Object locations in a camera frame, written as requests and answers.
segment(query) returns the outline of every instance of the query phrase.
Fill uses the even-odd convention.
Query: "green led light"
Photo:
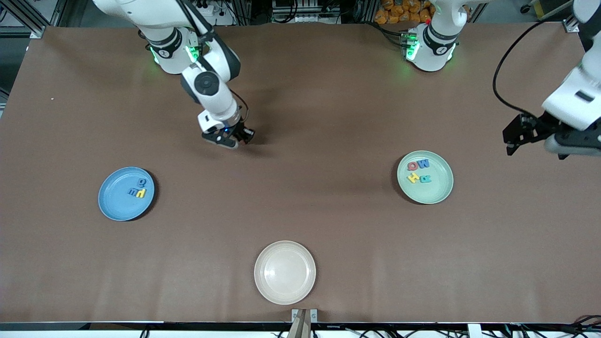
[[[188,47],[186,46],[186,52],[188,53],[188,56],[190,57],[190,61],[191,62],[196,62],[196,60],[198,60],[198,56],[199,56],[199,49],[196,47]]]
[[[416,41],[413,46],[407,49],[407,60],[415,59],[415,55],[417,55],[417,50],[419,49],[419,41]]]
[[[457,46],[457,44],[453,43],[453,47],[451,47],[451,50],[449,51],[449,57],[447,58],[447,61],[453,57],[453,50],[455,49],[455,46]]]
[[[156,54],[154,53],[154,50],[152,48],[150,49],[150,52],[152,53],[152,56],[154,56],[154,62],[156,64],[159,64],[159,59],[156,57]]]

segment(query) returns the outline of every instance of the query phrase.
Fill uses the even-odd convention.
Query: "yellow letter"
[[[407,176],[407,178],[411,181],[411,183],[415,183],[416,181],[419,181],[419,176],[417,176],[416,173],[411,173],[411,176]]]

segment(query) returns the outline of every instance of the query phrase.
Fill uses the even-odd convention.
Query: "light green plate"
[[[409,170],[410,164],[412,168],[417,166],[417,169]],[[415,179],[415,183],[412,183],[408,178],[412,174],[419,176],[421,180]],[[453,172],[449,164],[439,155],[425,150],[418,150],[403,157],[398,165],[397,180],[409,198],[423,204],[442,202],[453,190]]]

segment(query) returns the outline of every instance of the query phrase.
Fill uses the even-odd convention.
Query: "cable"
[[[534,334],[538,335],[540,338],[548,338],[548,337],[547,337],[547,336],[545,336],[544,334],[542,334],[542,333],[540,333],[540,332],[538,332],[538,331],[536,331],[536,330],[533,330],[533,329],[531,329],[531,328],[527,327],[527,326],[526,326],[526,325],[524,325],[524,324],[522,324],[522,326],[523,326],[523,327],[525,327],[527,330],[530,330],[530,331],[534,332]]]
[[[574,322],[574,323],[572,323],[572,325],[578,325],[578,324],[582,324],[582,323],[584,323],[584,322],[588,322],[588,321],[590,321],[591,319],[596,319],[596,318],[601,318],[601,315],[592,315],[592,316],[586,316],[586,317],[582,318],[581,320],[579,320],[579,321],[577,321],[577,322]]]
[[[142,332],[140,333],[140,338],[148,338],[150,337],[150,325],[146,325]]]
[[[240,18],[246,19],[248,21],[252,20],[250,17],[238,15],[233,9],[231,9],[229,2],[227,2],[227,1],[224,1],[224,2],[225,2],[225,6],[227,6],[227,9],[229,9],[231,14],[236,17],[237,26],[240,26]]]
[[[387,30],[387,29],[384,29],[384,28],[380,27],[380,25],[378,25],[377,23],[375,23],[375,22],[371,22],[371,21],[361,21],[360,23],[364,23],[364,24],[366,24],[366,25],[370,25],[370,26],[372,26],[373,28],[376,28],[377,30],[379,30],[379,31],[382,33],[382,35],[384,35],[384,37],[385,37],[385,38],[386,38],[388,41],[390,41],[390,43],[392,43],[393,45],[395,45],[395,46],[397,46],[397,47],[401,47],[401,48],[408,48],[408,47],[411,47],[411,45],[408,45],[408,44],[404,44],[404,43],[399,43],[399,42],[396,42],[396,41],[395,41],[395,40],[393,40],[393,39],[392,39],[390,36],[388,36],[388,35],[387,35],[387,34],[389,34],[389,35],[393,35],[393,36],[396,36],[396,37],[401,37],[401,36],[403,36],[403,34],[401,34],[401,33],[399,33],[399,32],[393,32],[393,31],[389,31],[389,30]]]
[[[274,19],[274,22],[277,23],[288,23],[290,21],[292,21],[292,19],[294,19],[294,17],[296,17],[296,13],[299,9],[299,3],[298,0],[294,0],[294,3],[290,5],[290,14],[288,14],[288,17],[286,19],[284,19],[283,21],[278,21],[276,19]]]
[[[363,333],[362,333],[362,334],[359,336],[359,338],[366,338],[365,334],[366,334],[366,333],[368,333],[368,332],[375,332],[375,333],[377,333],[377,335],[378,335],[378,336],[380,336],[380,338],[386,338],[386,337],[384,337],[384,335],[383,335],[383,334],[381,334],[381,333],[380,333],[378,330],[373,330],[373,329],[372,329],[372,330],[365,330],[365,331],[364,331],[364,332],[363,332]]]
[[[371,21],[361,21],[360,23],[364,23],[364,24],[366,24],[366,25],[370,25],[370,26],[372,26],[373,28],[376,28],[377,30],[379,30],[380,32],[382,32],[382,34],[386,33],[386,34],[390,34],[390,35],[394,35],[394,36],[402,36],[402,34],[401,34],[401,33],[399,33],[399,32],[393,32],[393,31],[389,31],[389,30],[387,30],[387,29],[384,29],[384,28],[380,27],[380,25],[378,25],[378,24],[377,24],[377,23],[375,23],[375,22],[371,22]]]
[[[200,37],[202,35],[200,33],[200,29],[198,29],[198,26],[196,26],[196,22],[194,22],[194,19],[190,15],[190,12],[188,11],[188,8],[186,7],[186,5],[184,4],[183,1],[184,0],[175,0],[175,2],[177,2],[177,4],[182,9],[182,12],[184,12],[184,15],[186,16],[186,19],[188,20],[188,22],[190,23],[190,25],[192,25],[192,28],[194,29],[194,32],[196,33],[196,36]]]
[[[246,101],[244,101],[244,99],[242,99],[242,97],[240,95],[238,95],[238,93],[233,91],[231,88],[230,88],[230,91],[232,92],[232,94],[236,95],[236,97],[238,99],[240,99],[240,101],[242,101],[242,103],[244,104],[244,107],[246,107],[246,114],[244,115],[244,118],[241,119],[241,122],[246,122],[246,120],[248,120],[248,116],[251,114],[251,110],[248,109],[248,105],[246,104]]]
[[[501,66],[503,66],[503,63],[505,62],[505,59],[507,59],[507,56],[509,55],[509,53],[511,53],[511,51],[513,50],[513,48],[528,34],[530,33],[530,31],[532,31],[534,28],[542,25],[543,23],[545,23],[546,21],[539,21],[535,24],[533,24],[532,26],[530,26],[530,28],[526,29],[525,32],[522,33],[522,35],[520,35],[516,41],[514,41],[511,46],[509,47],[509,49],[507,49],[507,52],[505,52],[505,54],[503,55],[503,57],[501,58],[501,60],[499,61],[498,66],[496,67],[495,70],[495,74],[492,77],[492,91],[495,94],[496,98],[499,99],[499,101],[501,101],[501,103],[503,103],[504,105],[508,106],[511,109],[514,109],[516,111],[521,112],[522,114],[526,114],[529,117],[535,119],[536,121],[538,121],[538,117],[534,116],[533,113],[520,108],[516,105],[512,105],[511,103],[507,102],[505,99],[503,99],[503,97],[501,97],[501,95],[499,94],[499,92],[496,89],[496,79],[499,76],[499,71],[501,70]]]
[[[215,6],[217,6],[219,9],[224,10],[227,8],[226,6],[221,7],[220,5],[218,5],[218,3],[219,3],[219,1],[215,1]]]
[[[334,22],[334,24],[335,24],[335,25],[337,25],[337,24],[338,24],[338,20],[340,19],[340,17],[341,17],[341,16],[343,16],[343,15],[345,15],[345,14],[347,14],[347,13],[350,13],[351,11],[352,11],[352,10],[347,10],[347,11],[346,11],[346,12],[344,12],[344,13],[340,13],[340,14],[338,15],[338,17],[336,17],[336,22]]]

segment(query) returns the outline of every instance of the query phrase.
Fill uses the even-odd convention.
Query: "plate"
[[[426,150],[407,154],[398,164],[398,185],[422,204],[442,202],[453,190],[453,172],[444,158]]]
[[[142,215],[154,198],[154,181],[138,167],[121,168],[106,178],[98,192],[98,206],[114,221],[130,221]]]
[[[255,284],[268,301],[290,305],[305,298],[317,270],[311,253],[301,244],[279,241],[268,245],[255,263]]]

